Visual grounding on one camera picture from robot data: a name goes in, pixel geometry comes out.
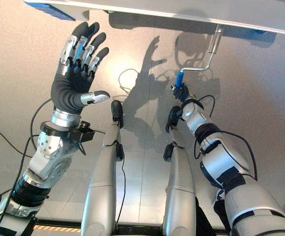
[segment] floor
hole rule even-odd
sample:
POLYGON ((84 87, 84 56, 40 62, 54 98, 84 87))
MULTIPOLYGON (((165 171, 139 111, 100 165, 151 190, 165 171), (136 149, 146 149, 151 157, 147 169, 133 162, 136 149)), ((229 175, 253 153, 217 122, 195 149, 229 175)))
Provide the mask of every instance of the floor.
MULTIPOLYGON (((170 85, 179 68, 205 64, 215 25, 91 10, 90 22, 94 21, 106 32, 104 45, 110 53, 100 64, 91 90, 105 90, 122 101, 125 114, 121 137, 127 185, 120 222, 159 225, 170 171, 170 164, 163 161, 168 138, 165 124, 171 107, 180 105, 171 95, 170 85)), ((31 116, 50 96, 58 56, 76 24, 21 1, 0 0, 0 130, 20 149, 29 135, 31 116)), ((250 142, 259 182, 285 210, 285 35, 225 27, 210 69, 186 73, 185 83, 197 97, 216 97, 212 119, 221 129, 250 142)), ((105 130, 111 122, 110 102, 85 108, 83 119, 91 127, 105 130)), ((207 99, 204 105, 209 110, 212 101, 207 99)), ((35 133, 51 113, 51 104, 42 109, 35 133)), ((201 174, 200 161, 193 158, 194 137, 184 123, 179 128, 186 139, 199 204, 212 226, 222 228, 211 204, 216 189, 201 174)), ((84 145, 87 156, 76 153, 39 217, 81 219, 102 141, 103 135, 97 133, 84 145)), ((250 161, 244 144, 233 141, 250 161)), ((32 147, 28 152, 33 154, 32 147)), ((0 137, 0 191, 12 185, 19 161, 18 153, 0 137)), ((116 169, 118 213, 124 183, 121 163, 116 169)))

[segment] robot finger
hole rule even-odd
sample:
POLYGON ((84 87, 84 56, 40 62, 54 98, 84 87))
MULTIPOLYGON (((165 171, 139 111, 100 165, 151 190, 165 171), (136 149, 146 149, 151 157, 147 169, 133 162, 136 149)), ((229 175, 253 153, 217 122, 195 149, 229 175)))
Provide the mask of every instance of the robot finger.
POLYGON ((80 96, 80 100, 85 106, 93 103, 103 102, 109 98, 110 95, 105 91, 88 92, 80 96))
POLYGON ((85 53, 82 58, 82 67, 84 70, 87 69, 91 59, 92 55, 94 54, 95 50, 98 48, 98 46, 104 42, 107 35, 105 33, 100 33, 98 36, 94 38, 94 40, 87 45, 85 48, 85 53))
POLYGON ((98 52, 97 56, 95 58, 93 58, 93 60, 88 65, 87 75, 89 77, 92 78, 94 76, 96 70, 98 69, 100 62, 103 60, 103 58, 108 53, 109 53, 109 48, 106 47, 106 48, 102 49, 100 52, 98 52))
POLYGON ((75 55, 73 58, 73 62, 75 65, 78 65, 81 67, 81 61, 83 54, 85 52, 85 47, 88 41, 92 38, 93 35, 95 35, 100 29, 99 23, 95 22, 91 26, 88 27, 88 29, 83 32, 82 36, 80 37, 75 50, 75 55))
POLYGON ((64 48, 62 50, 62 53, 60 54, 60 63, 63 65, 69 65, 71 62, 71 59, 74 56, 74 50, 75 47, 79 41, 79 39, 82 37, 85 32, 88 30, 88 23, 83 22, 79 24, 72 34, 68 37, 68 39, 65 42, 64 48))

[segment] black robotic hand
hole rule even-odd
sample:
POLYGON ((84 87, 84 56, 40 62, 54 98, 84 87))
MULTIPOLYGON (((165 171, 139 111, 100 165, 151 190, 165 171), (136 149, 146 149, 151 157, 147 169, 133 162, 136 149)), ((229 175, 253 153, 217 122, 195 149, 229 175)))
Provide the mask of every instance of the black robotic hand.
POLYGON ((109 53, 109 48, 104 48, 92 58, 95 50, 106 39, 106 34, 100 33, 90 43, 99 28, 97 22, 90 26, 83 22, 65 43, 51 89, 51 99, 61 111, 80 114, 86 105, 110 97, 105 91, 88 92, 99 63, 109 53))
POLYGON ((184 102, 185 99, 190 96, 190 93, 188 92, 187 86, 184 83, 182 83, 182 86, 180 88, 175 88, 173 90, 173 95, 181 102, 184 102))

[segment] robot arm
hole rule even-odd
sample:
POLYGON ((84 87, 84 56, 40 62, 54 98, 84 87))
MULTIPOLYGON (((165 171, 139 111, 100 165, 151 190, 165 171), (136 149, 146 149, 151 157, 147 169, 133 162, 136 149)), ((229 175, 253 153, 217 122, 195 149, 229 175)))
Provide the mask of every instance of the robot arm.
POLYGON ((80 113, 84 106, 110 97, 105 91, 88 92, 100 61, 109 52, 104 48, 92 58, 106 38, 101 33, 88 43, 98 30, 98 23, 91 26, 81 23, 65 43, 51 89, 56 109, 51 121, 41 124, 38 147, 27 169, 15 188, 3 196, 0 235, 31 235, 36 213, 70 166, 78 144, 91 140, 94 135, 89 123, 80 124, 80 113))
POLYGON ((284 235, 285 213, 250 174, 242 152, 189 96, 187 87, 173 94, 182 104, 182 118, 200 145, 200 168, 213 186, 225 191, 225 207, 232 236, 284 235))

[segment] robot wrist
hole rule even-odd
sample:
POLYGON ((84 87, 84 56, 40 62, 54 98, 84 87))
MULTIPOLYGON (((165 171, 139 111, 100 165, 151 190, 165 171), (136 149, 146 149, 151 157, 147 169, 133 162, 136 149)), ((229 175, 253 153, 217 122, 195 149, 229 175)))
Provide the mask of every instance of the robot wrist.
POLYGON ((51 122, 61 127, 77 127, 80 123, 80 115, 55 109, 52 115, 51 122))

